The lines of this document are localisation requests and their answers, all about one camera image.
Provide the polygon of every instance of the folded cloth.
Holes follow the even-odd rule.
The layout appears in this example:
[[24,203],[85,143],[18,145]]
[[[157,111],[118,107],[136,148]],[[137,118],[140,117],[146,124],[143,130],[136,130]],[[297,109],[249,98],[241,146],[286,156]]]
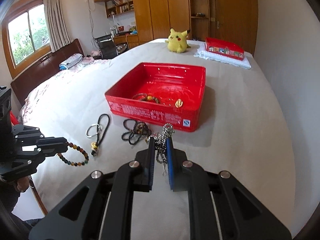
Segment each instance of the folded cloth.
[[73,54],[71,57],[67,58],[65,61],[60,63],[59,65],[60,70],[71,68],[75,64],[77,64],[80,60],[82,60],[82,54],[80,53]]
[[243,67],[245,69],[251,69],[251,65],[250,65],[247,57],[252,57],[252,55],[248,52],[244,53],[243,60],[239,60],[239,59],[235,59],[235,58],[223,56],[223,55],[220,55],[217,53],[206,51],[205,45],[204,45],[204,43],[202,43],[202,44],[200,44],[200,47],[194,56],[200,57],[203,59],[210,59],[210,60],[215,60],[215,61],[219,61],[222,63],[231,64],[236,67]]

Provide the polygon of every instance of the person's hand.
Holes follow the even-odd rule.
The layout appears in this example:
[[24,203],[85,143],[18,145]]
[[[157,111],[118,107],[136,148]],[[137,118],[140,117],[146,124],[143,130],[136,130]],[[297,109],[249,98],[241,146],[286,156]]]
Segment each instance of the person's hand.
[[17,190],[25,192],[29,188],[29,177],[24,177],[17,180]]

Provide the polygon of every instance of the window frame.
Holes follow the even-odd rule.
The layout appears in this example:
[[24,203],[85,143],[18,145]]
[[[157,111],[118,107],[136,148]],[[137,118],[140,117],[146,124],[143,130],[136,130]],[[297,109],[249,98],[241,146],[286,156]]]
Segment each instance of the window frame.
[[5,59],[7,61],[7,65],[11,74],[12,79],[17,77],[22,71],[24,71],[27,67],[32,65],[34,62],[36,62],[38,59],[43,57],[44,55],[48,54],[51,51],[50,44],[44,45],[40,47],[37,50],[34,50],[34,53],[31,53],[29,56],[27,56],[24,60],[22,60],[19,64],[15,64],[14,57],[12,54],[11,44],[10,44],[10,38],[9,38],[9,29],[8,24],[18,16],[28,12],[34,7],[37,7],[39,5],[43,4],[43,0],[34,0],[26,5],[23,5],[22,7],[16,9],[15,11],[8,14],[4,20],[2,21],[2,42],[3,42],[3,48],[4,48],[4,55]]

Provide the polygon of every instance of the window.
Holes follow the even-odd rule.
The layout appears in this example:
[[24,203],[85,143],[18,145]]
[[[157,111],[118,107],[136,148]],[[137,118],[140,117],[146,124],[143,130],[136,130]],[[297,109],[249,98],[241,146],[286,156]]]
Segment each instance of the window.
[[44,5],[38,5],[8,24],[11,52],[18,65],[26,57],[49,43]]
[[12,78],[51,51],[43,0],[10,12],[2,22],[4,54]]

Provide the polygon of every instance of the jewelry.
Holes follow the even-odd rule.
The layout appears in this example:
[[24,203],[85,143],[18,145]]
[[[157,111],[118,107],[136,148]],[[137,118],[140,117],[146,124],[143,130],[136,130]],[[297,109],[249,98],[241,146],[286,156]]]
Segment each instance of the jewelry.
[[[90,130],[92,127],[94,127],[94,126],[97,127],[97,132],[96,132],[94,135],[89,135],[89,134],[88,134],[89,130]],[[99,125],[98,123],[94,123],[94,124],[90,125],[89,128],[85,131],[85,135],[86,135],[88,138],[92,138],[93,136],[98,135],[98,133],[100,133],[100,132],[101,132],[101,127],[100,127],[100,125]]]
[[[127,127],[127,122],[128,121],[134,121],[135,122],[135,124],[133,126],[133,129],[130,129],[130,128]],[[123,127],[126,128],[128,130],[128,132],[123,133],[122,136],[121,136],[121,139],[123,141],[128,141],[129,144],[131,144],[131,145],[136,145],[140,141],[141,137],[149,137],[151,135],[151,133],[152,133],[145,122],[138,122],[138,121],[136,121],[134,119],[126,119],[126,120],[124,120],[123,121]],[[139,137],[138,137],[138,139],[136,141],[132,142],[131,140],[135,135],[138,135]]]
[[153,137],[156,141],[156,150],[157,156],[156,160],[158,163],[167,163],[167,138],[171,137],[174,133],[173,126],[170,123],[166,123],[163,126],[162,134],[159,132],[154,133],[149,136],[147,141],[150,141],[150,138]]
[[[108,123],[107,123],[107,126],[106,126],[106,128],[104,129],[104,131],[103,131],[103,133],[102,133],[102,136],[101,136],[101,139],[100,139],[100,132],[99,132],[99,130],[101,131],[100,121],[101,121],[102,117],[104,117],[104,116],[108,117]],[[99,119],[98,119],[98,123],[97,123],[97,133],[96,133],[96,135],[97,135],[97,141],[91,143],[91,150],[92,150],[91,155],[92,155],[93,157],[95,157],[95,156],[98,154],[99,146],[100,146],[100,144],[102,143],[102,141],[103,141],[103,139],[104,139],[104,137],[105,137],[105,135],[106,135],[106,133],[107,133],[107,130],[108,130],[109,126],[110,126],[110,116],[109,116],[108,114],[102,114],[102,115],[100,115],[100,116],[99,116]]]
[[182,105],[183,105],[183,101],[179,98],[179,99],[176,101],[176,108],[180,108]]
[[140,101],[148,101],[148,102],[155,101],[157,104],[160,103],[160,100],[158,98],[150,96],[150,95],[148,96],[146,93],[136,94],[131,99],[136,99],[136,100],[140,100]]
[[71,165],[71,166],[85,166],[88,161],[89,161],[89,156],[88,154],[85,152],[84,149],[80,148],[79,146],[73,144],[73,143],[69,143],[69,142],[66,142],[66,145],[69,146],[70,148],[73,148],[79,152],[81,152],[84,156],[84,162],[78,162],[78,163],[74,163],[74,162],[71,162],[71,161],[68,161],[65,157],[63,157],[63,155],[61,153],[58,153],[57,155],[59,156],[59,158],[65,163],[65,164],[68,164],[68,165]]

